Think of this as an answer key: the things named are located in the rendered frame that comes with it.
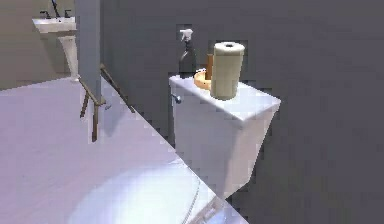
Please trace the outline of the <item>dark grey spray bottle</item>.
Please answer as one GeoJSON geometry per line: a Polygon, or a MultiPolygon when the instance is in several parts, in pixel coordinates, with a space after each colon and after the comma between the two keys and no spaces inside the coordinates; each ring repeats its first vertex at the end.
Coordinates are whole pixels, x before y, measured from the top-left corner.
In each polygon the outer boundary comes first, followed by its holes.
{"type": "Polygon", "coordinates": [[[179,75],[182,79],[192,77],[196,72],[196,53],[192,43],[192,29],[180,30],[185,50],[179,60],[179,75]]]}

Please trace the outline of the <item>white toilet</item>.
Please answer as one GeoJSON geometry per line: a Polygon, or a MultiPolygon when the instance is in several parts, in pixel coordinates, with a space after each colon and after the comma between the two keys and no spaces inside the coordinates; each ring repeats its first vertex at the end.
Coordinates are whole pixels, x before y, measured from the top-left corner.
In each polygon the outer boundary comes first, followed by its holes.
{"type": "Polygon", "coordinates": [[[68,224],[229,224],[225,200],[249,182],[280,100],[237,85],[222,101],[191,78],[169,79],[175,160],[119,174],[92,190],[68,224]]]}

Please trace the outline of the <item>orange wooden roll holder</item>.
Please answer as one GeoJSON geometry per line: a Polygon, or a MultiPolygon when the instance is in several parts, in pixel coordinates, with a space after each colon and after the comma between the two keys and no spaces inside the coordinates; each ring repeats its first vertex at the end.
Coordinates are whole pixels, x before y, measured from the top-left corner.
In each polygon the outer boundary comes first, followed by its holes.
{"type": "Polygon", "coordinates": [[[211,89],[213,67],[213,55],[207,55],[207,65],[204,69],[199,69],[194,75],[194,84],[204,90],[211,89]]]}

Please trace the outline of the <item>cream paper towel roll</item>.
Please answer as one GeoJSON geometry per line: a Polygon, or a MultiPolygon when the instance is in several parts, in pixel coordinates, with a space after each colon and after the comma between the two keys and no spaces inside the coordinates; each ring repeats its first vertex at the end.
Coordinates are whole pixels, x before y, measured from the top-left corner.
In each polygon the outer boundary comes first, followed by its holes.
{"type": "Polygon", "coordinates": [[[236,42],[214,45],[210,94],[219,100],[236,96],[242,69],[245,46],[236,42]]]}

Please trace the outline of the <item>black sink faucet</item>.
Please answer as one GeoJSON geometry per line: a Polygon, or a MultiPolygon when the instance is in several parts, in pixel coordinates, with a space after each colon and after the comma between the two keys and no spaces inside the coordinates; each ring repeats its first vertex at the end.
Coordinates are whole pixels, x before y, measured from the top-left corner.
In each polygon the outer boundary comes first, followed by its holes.
{"type": "Polygon", "coordinates": [[[71,17],[74,13],[72,0],[42,0],[39,16],[44,19],[71,17]]]}

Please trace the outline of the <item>white pedestal sink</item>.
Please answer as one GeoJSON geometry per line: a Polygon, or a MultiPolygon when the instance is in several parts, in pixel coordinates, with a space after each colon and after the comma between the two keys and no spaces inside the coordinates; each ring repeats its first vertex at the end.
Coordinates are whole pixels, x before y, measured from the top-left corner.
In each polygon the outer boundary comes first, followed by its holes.
{"type": "Polygon", "coordinates": [[[32,20],[41,34],[54,34],[62,44],[73,81],[79,80],[76,46],[76,21],[73,16],[32,20]]]}

